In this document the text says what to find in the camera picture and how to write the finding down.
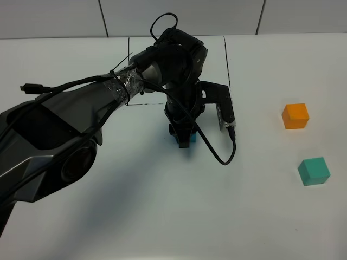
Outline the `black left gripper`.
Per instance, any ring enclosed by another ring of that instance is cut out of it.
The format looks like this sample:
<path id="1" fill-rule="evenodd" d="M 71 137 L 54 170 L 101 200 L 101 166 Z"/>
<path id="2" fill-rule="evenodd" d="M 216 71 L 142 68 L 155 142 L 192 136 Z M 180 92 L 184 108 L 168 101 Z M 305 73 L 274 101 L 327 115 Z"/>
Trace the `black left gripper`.
<path id="1" fill-rule="evenodd" d="M 186 129 L 175 129 L 172 124 L 169 124 L 169 134 L 178 135 L 180 140 L 187 138 L 189 141 L 190 134 L 196 133 L 196 126 L 192 123 L 187 113 L 183 110 L 185 108 L 187 112 L 190 113 L 191 118 L 195 121 L 204 112 L 205 105 L 200 105 L 197 102 L 197 83 L 200 80 L 194 81 L 193 83 L 188 83 L 186 86 L 179 84 L 177 82 L 167 83 L 166 90 L 169 92 L 170 96 L 167 96 L 166 112 L 170 122 L 178 125 L 188 124 L 193 126 L 193 128 Z M 183 144 L 178 144 L 179 148 L 189 148 L 190 143 L 186 142 Z"/>

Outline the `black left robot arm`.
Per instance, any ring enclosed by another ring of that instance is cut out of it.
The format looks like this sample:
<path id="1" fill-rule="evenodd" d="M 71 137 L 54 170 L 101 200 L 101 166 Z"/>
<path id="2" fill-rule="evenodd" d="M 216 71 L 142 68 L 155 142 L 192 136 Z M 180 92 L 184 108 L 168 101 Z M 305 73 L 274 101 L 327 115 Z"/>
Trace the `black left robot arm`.
<path id="1" fill-rule="evenodd" d="M 202 41 L 169 28 L 120 70 L 54 88 L 23 85 L 36 98 L 1 113 L 1 227 L 16 202 L 36 202 L 90 170 L 116 109 L 150 87 L 194 84 L 206 55 Z"/>

